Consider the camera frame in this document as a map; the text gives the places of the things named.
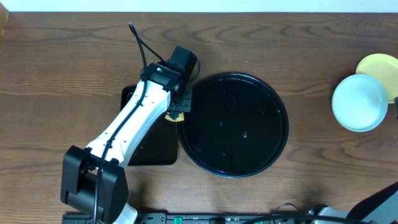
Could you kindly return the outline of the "green and yellow sponge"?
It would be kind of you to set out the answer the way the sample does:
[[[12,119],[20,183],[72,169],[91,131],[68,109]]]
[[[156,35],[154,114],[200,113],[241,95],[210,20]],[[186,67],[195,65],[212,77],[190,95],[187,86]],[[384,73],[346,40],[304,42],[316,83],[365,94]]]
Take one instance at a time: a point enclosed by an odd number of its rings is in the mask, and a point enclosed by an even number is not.
[[[181,122],[184,120],[183,113],[166,113],[165,119],[174,123]]]

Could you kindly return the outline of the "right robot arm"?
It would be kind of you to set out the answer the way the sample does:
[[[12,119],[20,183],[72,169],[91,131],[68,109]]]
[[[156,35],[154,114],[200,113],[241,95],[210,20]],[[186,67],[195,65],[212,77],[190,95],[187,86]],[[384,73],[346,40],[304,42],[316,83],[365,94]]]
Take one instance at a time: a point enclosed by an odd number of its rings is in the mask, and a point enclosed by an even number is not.
[[[360,201],[350,211],[337,210],[325,204],[319,204],[308,214],[378,224],[397,222],[397,182]]]

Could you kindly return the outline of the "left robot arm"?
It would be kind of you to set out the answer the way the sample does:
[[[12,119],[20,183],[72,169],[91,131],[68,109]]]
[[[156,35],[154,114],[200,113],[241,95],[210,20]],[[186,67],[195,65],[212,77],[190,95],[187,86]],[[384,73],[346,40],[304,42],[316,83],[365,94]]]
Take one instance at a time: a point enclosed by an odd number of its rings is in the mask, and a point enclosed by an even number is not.
[[[187,112],[187,84],[195,65],[157,62],[143,68],[130,99],[113,122],[81,149],[63,157],[60,200],[91,223],[134,223],[125,170],[151,126],[165,113]]]

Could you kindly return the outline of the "light blue plate top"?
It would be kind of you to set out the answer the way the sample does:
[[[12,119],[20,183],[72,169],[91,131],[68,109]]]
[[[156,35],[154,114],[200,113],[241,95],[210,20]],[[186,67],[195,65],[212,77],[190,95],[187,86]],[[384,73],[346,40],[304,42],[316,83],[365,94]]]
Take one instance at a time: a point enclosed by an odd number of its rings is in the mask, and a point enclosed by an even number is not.
[[[388,108],[387,93],[377,79],[355,74],[338,84],[331,106],[342,127],[358,133],[366,132],[383,121]]]

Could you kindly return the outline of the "yellow plate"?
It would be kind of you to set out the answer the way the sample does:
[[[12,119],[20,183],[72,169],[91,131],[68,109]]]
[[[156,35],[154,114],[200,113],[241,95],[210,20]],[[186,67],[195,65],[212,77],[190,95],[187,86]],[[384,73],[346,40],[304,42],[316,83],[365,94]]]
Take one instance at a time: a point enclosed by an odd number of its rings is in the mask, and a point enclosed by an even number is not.
[[[397,59],[387,54],[371,54],[363,58],[356,67],[356,73],[377,79],[386,89],[389,103],[397,98]]]

